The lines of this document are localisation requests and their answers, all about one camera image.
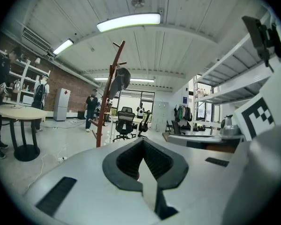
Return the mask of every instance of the brick wall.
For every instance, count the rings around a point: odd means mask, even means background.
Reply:
[[[22,53],[31,60],[31,65],[35,66],[34,61],[37,59],[37,56],[26,49],[25,47],[21,46],[8,36],[3,33],[0,33],[0,49],[7,50],[7,52],[11,51],[15,46],[21,47]],[[86,83],[85,81],[77,78],[64,70],[60,69],[59,67],[55,66],[54,64],[50,63],[49,61],[42,59],[37,68],[45,71],[50,72],[50,76],[48,79],[48,84],[50,86],[50,93],[48,98],[45,102],[45,110],[46,111],[53,111],[54,109],[54,102],[56,97],[56,92],[58,88],[64,88],[71,91],[70,100],[68,104],[68,111],[72,110],[72,112],[77,112],[84,110],[84,103],[86,98],[91,94],[91,91],[95,88],[94,86]],[[17,73],[22,73],[23,68],[20,66],[13,64],[12,71]],[[27,73],[28,77],[32,77],[35,73]],[[25,85],[29,85],[29,88],[33,88],[33,83],[29,83],[25,81]]]

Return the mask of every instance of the ceiling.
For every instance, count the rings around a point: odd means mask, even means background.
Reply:
[[[74,45],[56,59],[90,80],[108,76],[117,51],[112,42],[124,40],[120,61],[127,62],[133,78],[154,79],[151,88],[176,91],[247,34],[243,15],[260,19],[266,12],[258,0],[145,1],[135,9],[131,0],[19,0],[4,29],[21,37],[28,27],[52,50],[72,39]],[[96,27],[107,19],[144,12],[160,12],[162,24],[105,33]]]

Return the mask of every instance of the gray floor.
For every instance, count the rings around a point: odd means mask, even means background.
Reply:
[[[103,127],[102,146],[109,145],[110,123],[107,124],[107,127]],[[8,187],[13,187],[20,194],[23,194],[27,190],[28,185],[35,181],[41,173],[42,166],[43,170],[39,177],[60,164],[57,161],[58,157],[69,158],[76,153],[96,147],[95,137],[92,132],[87,133],[85,131],[85,123],[81,120],[67,119],[64,122],[46,120],[41,124],[41,127],[43,132],[37,133],[37,143],[41,152],[36,159],[30,162],[20,162],[15,159],[9,125],[3,126],[1,130],[1,140],[10,147],[7,151],[4,151],[7,157],[4,160],[0,159],[0,177]],[[91,129],[96,132],[95,126],[92,125]],[[21,145],[21,129],[18,122],[15,123],[15,134],[18,145]],[[27,144],[33,144],[29,123],[25,123],[25,134]],[[148,130],[144,135],[155,142],[159,140],[164,141],[161,132]],[[143,183],[144,199],[148,206],[154,209],[156,181],[144,161],[140,165],[139,172],[139,181]]]

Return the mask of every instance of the round table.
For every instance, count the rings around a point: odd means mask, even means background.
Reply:
[[[36,138],[36,127],[35,120],[44,118],[47,115],[47,112],[28,106],[21,105],[0,105],[0,115],[10,120],[10,134],[14,146],[14,156],[16,159],[22,162],[32,161],[37,158],[40,150],[37,147],[37,138]],[[23,145],[17,146],[17,141],[15,139],[15,120],[19,120],[21,123],[21,134],[23,139]],[[32,122],[32,144],[26,143],[25,131],[24,131],[24,121],[31,120]]]

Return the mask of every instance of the air conditioner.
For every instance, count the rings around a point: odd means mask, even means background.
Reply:
[[[48,50],[51,48],[46,41],[28,29],[24,29],[23,31],[22,43],[43,56],[46,56],[48,54]]]

